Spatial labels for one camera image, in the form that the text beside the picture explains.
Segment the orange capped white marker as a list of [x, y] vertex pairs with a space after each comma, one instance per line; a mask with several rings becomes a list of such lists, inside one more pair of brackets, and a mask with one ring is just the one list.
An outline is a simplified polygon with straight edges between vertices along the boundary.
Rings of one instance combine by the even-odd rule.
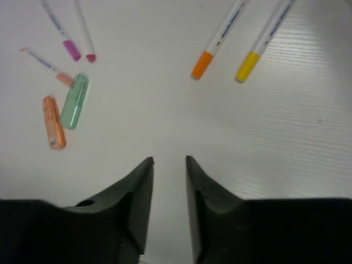
[[194, 66], [191, 73], [193, 79], [201, 79], [208, 66], [214, 59], [215, 55], [223, 45], [223, 42], [227, 38], [228, 34], [231, 32], [233, 26], [238, 21], [245, 8], [248, 6], [249, 2], [249, 0], [234, 1], [233, 5], [229, 9], [227, 16], [222, 21], [214, 37]]

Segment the green translucent highlighter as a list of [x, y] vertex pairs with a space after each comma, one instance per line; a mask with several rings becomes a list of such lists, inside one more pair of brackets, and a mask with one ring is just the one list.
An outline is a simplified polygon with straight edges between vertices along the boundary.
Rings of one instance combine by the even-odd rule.
[[76, 75], [60, 114], [60, 122], [64, 128], [70, 130], [76, 128], [88, 88], [87, 75], [84, 73]]

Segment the peach capped white marker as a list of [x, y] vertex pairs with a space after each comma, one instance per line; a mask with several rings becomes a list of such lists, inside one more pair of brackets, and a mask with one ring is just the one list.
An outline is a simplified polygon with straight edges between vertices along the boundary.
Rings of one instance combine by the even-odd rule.
[[35, 63], [38, 67], [44, 69], [50, 76], [53, 76], [55, 79], [66, 85], [67, 87], [71, 87], [74, 83], [74, 78], [69, 74], [61, 71], [54, 64], [49, 62], [46, 58], [34, 52], [32, 49], [25, 47], [20, 50], [20, 52], [26, 55], [27, 59]]

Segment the orange highlighter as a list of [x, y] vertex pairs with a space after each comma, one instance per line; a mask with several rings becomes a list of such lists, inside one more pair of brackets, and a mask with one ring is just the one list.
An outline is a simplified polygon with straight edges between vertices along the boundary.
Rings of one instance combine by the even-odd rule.
[[42, 101], [42, 109], [50, 149], [64, 149], [67, 142], [60, 123], [60, 114], [56, 99], [53, 96], [46, 96]]

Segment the yellow capped white marker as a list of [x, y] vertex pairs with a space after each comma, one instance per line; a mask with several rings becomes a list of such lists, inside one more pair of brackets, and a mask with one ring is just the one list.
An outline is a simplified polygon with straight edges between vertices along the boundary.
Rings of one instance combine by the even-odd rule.
[[255, 68], [266, 48], [269, 46], [295, 2], [295, 0], [283, 0], [278, 2], [258, 38], [254, 42], [251, 50], [248, 52], [239, 67], [235, 75], [236, 81], [239, 83], [244, 83], [247, 81], [251, 72]]

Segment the purple capped white marker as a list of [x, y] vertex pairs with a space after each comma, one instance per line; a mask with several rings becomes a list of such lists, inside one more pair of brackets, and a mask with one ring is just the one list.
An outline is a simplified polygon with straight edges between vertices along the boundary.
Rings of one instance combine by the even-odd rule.
[[57, 16], [55, 15], [53, 9], [50, 7], [47, 1], [39, 1], [40, 6], [43, 8], [49, 20], [52, 22], [58, 33], [60, 34], [61, 38], [63, 39], [62, 44], [72, 57], [74, 61], [78, 61], [81, 58], [81, 53], [78, 50], [75, 42], [73, 39], [68, 35], [67, 31], [63, 27], [62, 23], [59, 21]]

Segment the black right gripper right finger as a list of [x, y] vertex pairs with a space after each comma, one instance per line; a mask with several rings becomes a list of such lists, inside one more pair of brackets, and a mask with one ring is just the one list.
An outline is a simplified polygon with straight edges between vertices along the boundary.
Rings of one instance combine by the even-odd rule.
[[263, 263], [259, 199], [244, 200], [186, 156], [186, 194], [194, 263]]

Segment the magenta capped white marker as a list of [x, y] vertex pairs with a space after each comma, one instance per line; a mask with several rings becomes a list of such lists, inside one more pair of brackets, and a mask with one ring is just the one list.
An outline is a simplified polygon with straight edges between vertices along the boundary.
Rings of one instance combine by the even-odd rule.
[[85, 58], [90, 62], [96, 61], [96, 51], [86, 24], [86, 20], [78, 0], [71, 1], [71, 7], [78, 27], [79, 35], [84, 47]]

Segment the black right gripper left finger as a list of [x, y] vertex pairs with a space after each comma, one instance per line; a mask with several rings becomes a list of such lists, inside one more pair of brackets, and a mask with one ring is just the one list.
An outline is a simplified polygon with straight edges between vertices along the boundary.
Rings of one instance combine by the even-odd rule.
[[144, 254], [153, 191], [152, 157], [127, 176], [64, 208], [61, 263], [138, 263]]

